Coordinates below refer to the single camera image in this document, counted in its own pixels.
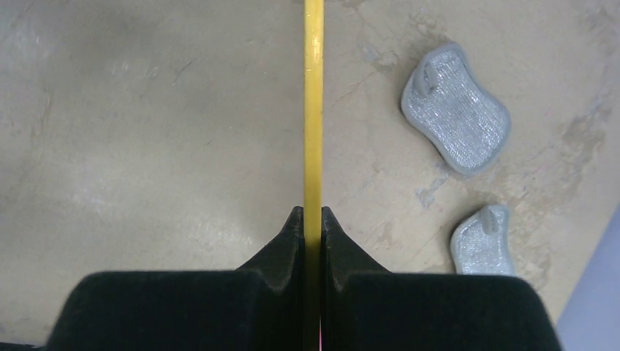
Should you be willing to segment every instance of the stain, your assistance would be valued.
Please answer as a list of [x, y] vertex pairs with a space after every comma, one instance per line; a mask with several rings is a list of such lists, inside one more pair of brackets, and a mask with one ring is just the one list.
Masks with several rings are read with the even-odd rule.
[[364, 61], [370, 63], [379, 73], [390, 73], [398, 65], [399, 58], [394, 51], [379, 53], [370, 42], [365, 40], [358, 43], [358, 47], [362, 51]]
[[439, 190], [450, 177], [450, 171], [444, 162], [437, 162], [435, 168], [439, 171], [439, 176], [431, 182], [431, 185], [427, 188], [417, 188], [415, 190], [415, 196], [417, 196], [422, 207], [427, 210], [435, 202], [435, 192]]
[[415, 44], [409, 46], [408, 52], [412, 63], [417, 64], [425, 54], [450, 41], [444, 23], [442, 16], [428, 12], [409, 15], [407, 32], [415, 38]]
[[548, 244], [530, 246], [528, 257], [516, 257], [517, 269], [521, 276], [528, 280], [534, 289], [541, 290], [549, 281], [551, 269], [551, 248]]
[[603, 1], [592, 1], [585, 6], [579, 20], [586, 32], [596, 37], [599, 52], [612, 55], [618, 48], [617, 21], [610, 12], [614, 10], [605, 7]]
[[347, 9], [358, 9], [360, 5], [364, 2], [364, 0], [338, 0], [337, 1], [342, 7], [346, 7]]
[[601, 115], [592, 115], [573, 119], [562, 133], [562, 142], [558, 152], [564, 161], [564, 174], [559, 178], [562, 183], [571, 183], [576, 188], [583, 178], [583, 169], [594, 157], [594, 152], [605, 142], [605, 130], [602, 128]]
[[372, 245], [373, 250], [376, 251], [381, 248], [389, 249], [394, 246], [395, 241], [392, 237], [392, 226], [392, 221], [381, 221], [379, 225], [372, 230], [367, 242], [375, 241], [375, 244]]

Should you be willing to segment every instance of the yellow pole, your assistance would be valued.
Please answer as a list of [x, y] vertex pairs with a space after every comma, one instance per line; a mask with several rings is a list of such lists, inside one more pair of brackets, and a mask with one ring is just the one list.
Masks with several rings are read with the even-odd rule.
[[303, 85], [303, 234], [306, 240], [304, 349], [319, 349], [319, 266], [323, 149], [324, 0], [305, 0]]

